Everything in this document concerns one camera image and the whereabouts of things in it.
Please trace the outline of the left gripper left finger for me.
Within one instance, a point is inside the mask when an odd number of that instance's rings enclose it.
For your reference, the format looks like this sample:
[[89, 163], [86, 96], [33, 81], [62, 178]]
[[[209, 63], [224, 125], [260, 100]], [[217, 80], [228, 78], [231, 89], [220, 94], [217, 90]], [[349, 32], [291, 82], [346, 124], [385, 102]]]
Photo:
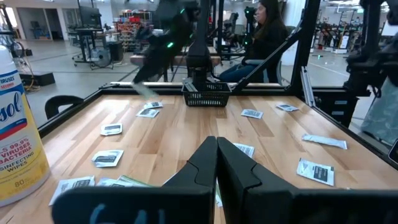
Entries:
[[54, 224], [213, 224], [218, 143], [208, 136], [161, 187], [80, 187], [61, 194]]

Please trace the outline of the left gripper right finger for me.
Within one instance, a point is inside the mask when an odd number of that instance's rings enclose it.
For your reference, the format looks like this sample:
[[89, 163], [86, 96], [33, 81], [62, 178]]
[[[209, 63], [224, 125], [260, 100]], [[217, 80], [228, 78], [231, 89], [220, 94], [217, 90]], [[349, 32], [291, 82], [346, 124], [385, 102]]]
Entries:
[[300, 189], [217, 141], [227, 224], [398, 224], [398, 190]]

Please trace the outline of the green striped adhesive bandage packet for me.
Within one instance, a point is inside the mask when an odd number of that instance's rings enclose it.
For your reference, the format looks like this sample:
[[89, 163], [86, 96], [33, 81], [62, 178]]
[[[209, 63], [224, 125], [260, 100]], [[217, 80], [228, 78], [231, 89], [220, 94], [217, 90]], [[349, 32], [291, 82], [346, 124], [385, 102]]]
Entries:
[[136, 186], [136, 187], [152, 187], [149, 184], [146, 184], [146, 183], [143, 183], [143, 182], [141, 182], [139, 180], [130, 178], [130, 177], [126, 176], [126, 175], [119, 176], [118, 181], [127, 182], [127, 183], [130, 183], [130, 184], [132, 184], [133, 186]]
[[158, 97], [158, 94], [148, 88], [143, 83], [131, 83], [132, 88], [141, 96], [143, 96], [146, 100], [154, 99]]

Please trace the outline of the shelf with red bins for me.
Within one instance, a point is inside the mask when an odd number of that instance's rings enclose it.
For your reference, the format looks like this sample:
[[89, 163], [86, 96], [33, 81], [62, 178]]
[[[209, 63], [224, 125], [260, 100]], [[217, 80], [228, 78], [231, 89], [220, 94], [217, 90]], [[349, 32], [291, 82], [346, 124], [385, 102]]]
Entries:
[[113, 19], [116, 31], [119, 33], [118, 40], [122, 42], [125, 52], [137, 52], [141, 43], [136, 40], [136, 35], [141, 27], [152, 22], [152, 12], [140, 9], [125, 9], [119, 16]]

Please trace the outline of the grey floor fan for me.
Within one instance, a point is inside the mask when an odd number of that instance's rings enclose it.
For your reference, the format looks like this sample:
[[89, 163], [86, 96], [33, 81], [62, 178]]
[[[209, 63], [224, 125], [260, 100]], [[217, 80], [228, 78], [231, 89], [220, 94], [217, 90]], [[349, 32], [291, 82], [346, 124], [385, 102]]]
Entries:
[[89, 64], [92, 70], [97, 68], [106, 68], [112, 64], [111, 54], [106, 48], [95, 48], [91, 50]]

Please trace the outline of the black plastic mesh basket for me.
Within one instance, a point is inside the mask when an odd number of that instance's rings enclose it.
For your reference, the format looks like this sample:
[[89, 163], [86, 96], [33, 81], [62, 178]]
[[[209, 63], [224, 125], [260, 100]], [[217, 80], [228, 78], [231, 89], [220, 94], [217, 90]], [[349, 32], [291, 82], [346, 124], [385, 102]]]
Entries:
[[231, 89], [227, 83], [201, 83], [199, 87], [191, 83], [182, 87], [182, 93], [187, 106], [225, 107]]

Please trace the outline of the black rolling desk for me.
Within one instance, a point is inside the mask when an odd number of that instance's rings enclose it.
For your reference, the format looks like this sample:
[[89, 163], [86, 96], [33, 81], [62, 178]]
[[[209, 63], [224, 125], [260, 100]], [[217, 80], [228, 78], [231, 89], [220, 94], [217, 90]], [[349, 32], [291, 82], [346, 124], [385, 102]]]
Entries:
[[123, 59], [122, 43], [118, 40], [118, 32], [94, 28], [79, 28], [75, 29], [75, 34], [81, 50], [81, 54], [72, 57], [75, 67], [79, 63], [85, 63], [90, 66], [89, 57], [91, 56], [91, 50], [95, 48], [106, 48], [109, 50], [112, 64], [106, 68], [113, 69], [114, 64]]

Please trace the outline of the black computer monitor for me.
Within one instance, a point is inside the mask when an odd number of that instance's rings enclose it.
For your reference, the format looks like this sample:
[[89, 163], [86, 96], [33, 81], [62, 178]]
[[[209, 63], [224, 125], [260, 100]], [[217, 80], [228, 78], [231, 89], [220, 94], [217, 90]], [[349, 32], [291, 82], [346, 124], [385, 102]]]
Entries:
[[95, 7], [80, 6], [80, 18], [83, 27], [102, 28], [100, 11]]

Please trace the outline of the white oblong packet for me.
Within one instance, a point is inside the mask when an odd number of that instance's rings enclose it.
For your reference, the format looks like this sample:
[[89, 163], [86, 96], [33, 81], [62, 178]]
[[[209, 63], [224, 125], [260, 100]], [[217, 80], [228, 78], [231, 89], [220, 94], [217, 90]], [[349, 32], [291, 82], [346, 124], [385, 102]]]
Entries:
[[326, 144], [329, 146], [335, 146], [344, 150], [347, 150], [348, 146], [346, 141], [343, 140], [338, 140], [338, 139], [333, 139], [333, 138], [326, 138], [323, 136], [317, 136], [317, 135], [311, 135], [311, 134], [304, 134], [302, 136], [302, 139], [304, 141], [311, 141], [311, 142], [316, 142], [319, 144]]

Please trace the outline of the person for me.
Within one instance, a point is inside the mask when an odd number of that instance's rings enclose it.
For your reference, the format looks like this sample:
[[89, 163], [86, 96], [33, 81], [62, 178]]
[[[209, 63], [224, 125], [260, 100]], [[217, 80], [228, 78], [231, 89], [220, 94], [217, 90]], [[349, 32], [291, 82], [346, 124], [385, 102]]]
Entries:
[[257, 26], [251, 36], [252, 44], [248, 47], [241, 63], [230, 67], [219, 75], [222, 82], [236, 83], [256, 69], [248, 60], [265, 60], [289, 36], [281, 18], [278, 0], [259, 0], [256, 10]]
[[398, 86], [389, 78], [381, 88], [381, 97], [374, 99], [361, 130], [388, 144], [398, 139]]

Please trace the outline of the black floor platform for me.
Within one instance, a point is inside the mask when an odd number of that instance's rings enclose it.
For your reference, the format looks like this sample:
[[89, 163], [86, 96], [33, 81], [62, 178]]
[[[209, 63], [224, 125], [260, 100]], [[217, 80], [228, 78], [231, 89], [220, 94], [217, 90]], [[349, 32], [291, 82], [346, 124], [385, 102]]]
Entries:
[[52, 72], [34, 72], [33, 74], [24, 72], [19, 75], [22, 82], [27, 86], [47, 86], [55, 83]]

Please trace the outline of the black control box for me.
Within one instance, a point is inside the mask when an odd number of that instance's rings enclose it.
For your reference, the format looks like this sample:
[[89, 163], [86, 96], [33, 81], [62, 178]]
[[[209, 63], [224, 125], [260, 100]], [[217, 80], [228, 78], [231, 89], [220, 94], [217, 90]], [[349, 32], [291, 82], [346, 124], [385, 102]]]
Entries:
[[313, 94], [318, 109], [348, 128], [359, 97], [368, 97], [371, 92], [354, 92], [343, 87], [314, 87]]

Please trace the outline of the yellow Lysol wipes canister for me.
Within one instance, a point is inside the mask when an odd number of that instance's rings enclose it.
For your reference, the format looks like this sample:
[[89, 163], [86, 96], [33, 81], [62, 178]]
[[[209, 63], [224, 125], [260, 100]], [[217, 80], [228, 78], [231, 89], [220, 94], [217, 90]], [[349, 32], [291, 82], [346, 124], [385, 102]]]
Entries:
[[50, 167], [19, 72], [0, 45], [0, 207], [28, 196]]

